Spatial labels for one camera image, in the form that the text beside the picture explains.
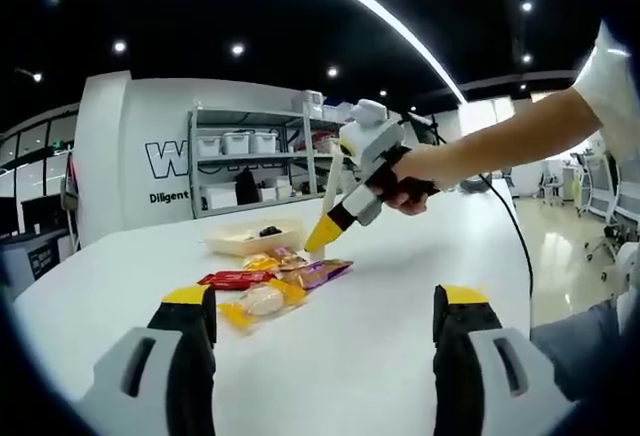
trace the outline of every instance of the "white table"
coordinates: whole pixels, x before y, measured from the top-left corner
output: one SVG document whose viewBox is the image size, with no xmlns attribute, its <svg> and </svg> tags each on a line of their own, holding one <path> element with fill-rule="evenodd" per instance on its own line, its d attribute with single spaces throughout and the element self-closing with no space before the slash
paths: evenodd
<svg viewBox="0 0 640 436">
<path fill-rule="evenodd" d="M 511 204 L 504 182 L 495 185 Z M 92 383 L 94 363 L 131 327 L 146 326 L 165 294 L 236 267 L 207 253 L 200 242 L 207 230 L 264 217 L 300 217 L 310 229 L 320 203 L 110 235 L 25 291 L 15 303 L 18 320 L 58 390 L 77 399 Z M 491 193 L 438 195 L 413 218 L 385 208 L 371 226 L 354 225 L 329 246 L 327 257 L 351 259 L 353 270 L 302 308 L 250 337 L 219 321 L 217 434 L 431 434 L 437 284 L 480 288 L 503 325 L 528 334 L 524 254 Z"/>
</svg>

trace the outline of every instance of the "person's hand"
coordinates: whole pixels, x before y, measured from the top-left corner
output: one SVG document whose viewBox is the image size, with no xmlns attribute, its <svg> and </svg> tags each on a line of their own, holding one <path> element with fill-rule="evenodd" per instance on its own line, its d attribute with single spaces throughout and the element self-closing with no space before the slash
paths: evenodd
<svg viewBox="0 0 640 436">
<path fill-rule="evenodd" d="M 431 146 L 420 144 L 398 161 L 393 167 L 398 181 L 405 178 L 416 178 L 433 181 L 439 190 L 445 190 L 456 184 L 456 161 L 451 146 Z M 382 190 L 374 188 L 377 194 Z M 407 193 L 397 193 L 392 199 L 385 201 L 390 207 L 409 216 L 426 211 L 427 195 L 422 195 L 420 201 L 413 201 Z"/>
</svg>

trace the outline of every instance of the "black ceiling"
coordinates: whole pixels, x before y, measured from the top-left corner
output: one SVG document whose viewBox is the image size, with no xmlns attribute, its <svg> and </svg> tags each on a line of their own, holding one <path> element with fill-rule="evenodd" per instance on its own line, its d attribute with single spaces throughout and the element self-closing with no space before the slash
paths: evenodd
<svg viewBox="0 0 640 436">
<path fill-rule="evenodd" d="M 575 69 L 598 16 L 585 0 L 378 0 L 466 83 L 530 71 Z M 129 69 L 134 78 L 199 77 L 318 89 L 335 102 L 377 98 L 396 110 L 455 105 L 430 66 L 355 0 L 11 0 L 11 51 L 2 68 L 0 131 L 77 102 L 87 76 Z M 116 39 L 127 42 L 122 55 Z M 240 58 L 229 52 L 246 44 Z M 521 62 L 523 51 L 534 61 Z M 329 65 L 340 68 L 329 79 Z M 41 72 L 36 84 L 15 68 Z M 566 84 L 543 81 L 529 88 Z M 466 93 L 516 92 L 519 84 Z"/>
</svg>

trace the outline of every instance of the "metal shelving unit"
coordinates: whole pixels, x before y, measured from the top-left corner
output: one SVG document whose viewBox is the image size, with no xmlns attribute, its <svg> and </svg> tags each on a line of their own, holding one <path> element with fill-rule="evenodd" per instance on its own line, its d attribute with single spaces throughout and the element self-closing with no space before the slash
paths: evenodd
<svg viewBox="0 0 640 436">
<path fill-rule="evenodd" d="M 324 119 L 310 118 L 302 113 L 291 111 L 260 111 L 241 110 L 228 108 L 195 107 L 189 114 L 189 184 L 191 188 L 191 204 L 195 218 L 215 216 L 219 214 L 234 213 L 248 209 L 266 208 L 278 206 L 297 201 L 318 198 L 322 195 L 318 193 L 316 179 L 315 161 L 331 158 L 331 155 L 317 154 L 313 151 L 311 140 L 312 130 L 332 130 L 337 131 L 342 126 L 341 123 L 327 121 Z M 274 154 L 231 154 L 216 157 L 200 157 L 197 149 L 199 136 L 211 134 L 212 129 L 269 129 L 278 133 L 280 152 Z M 303 132 L 306 151 L 289 153 L 287 145 L 287 131 L 300 130 Z M 204 167 L 234 167 L 242 164 L 255 165 L 281 165 L 287 170 L 287 175 L 291 178 L 290 165 L 296 160 L 304 160 L 309 173 L 308 195 L 292 197 L 283 200 L 265 201 L 253 204 L 229 206 L 226 208 L 202 209 L 202 191 L 200 169 Z"/>
</svg>

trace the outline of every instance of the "led light strip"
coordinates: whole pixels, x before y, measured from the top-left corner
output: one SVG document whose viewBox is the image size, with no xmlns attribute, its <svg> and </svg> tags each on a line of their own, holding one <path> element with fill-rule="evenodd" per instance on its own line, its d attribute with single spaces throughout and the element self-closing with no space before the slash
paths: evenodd
<svg viewBox="0 0 640 436">
<path fill-rule="evenodd" d="M 357 0 L 367 8 L 369 8 L 373 13 L 377 14 L 380 19 L 386 22 L 389 26 L 400 34 L 407 42 L 413 46 L 418 53 L 422 55 L 424 59 L 431 65 L 433 70 L 442 78 L 447 86 L 451 89 L 453 94 L 456 95 L 460 104 L 466 104 L 467 100 L 462 95 L 462 92 L 456 86 L 456 83 L 453 82 L 451 76 L 445 71 L 440 61 L 436 59 L 436 57 L 429 51 L 424 44 L 420 42 L 420 40 L 411 32 L 409 29 L 402 24 L 398 18 L 396 18 L 393 14 L 387 11 L 380 3 L 376 0 Z"/>
</svg>

